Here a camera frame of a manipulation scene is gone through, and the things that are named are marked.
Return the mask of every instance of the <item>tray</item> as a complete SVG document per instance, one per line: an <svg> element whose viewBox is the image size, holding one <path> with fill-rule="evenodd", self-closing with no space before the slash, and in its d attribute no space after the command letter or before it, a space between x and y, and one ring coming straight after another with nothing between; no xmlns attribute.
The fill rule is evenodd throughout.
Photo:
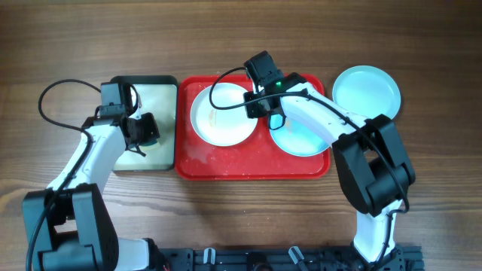
<svg viewBox="0 0 482 271"><path fill-rule="evenodd" d="M318 78L303 76L325 94ZM197 94L211 86L217 77L192 76L178 89L175 170L180 176L192 181L285 180L319 178L328 171L329 150L312 157L287 154L272 140L266 117L260 118L255 131L237 145L217 147L203 141L191 125L191 105ZM252 91L252 82L245 75L228 75L221 82Z"/></svg>

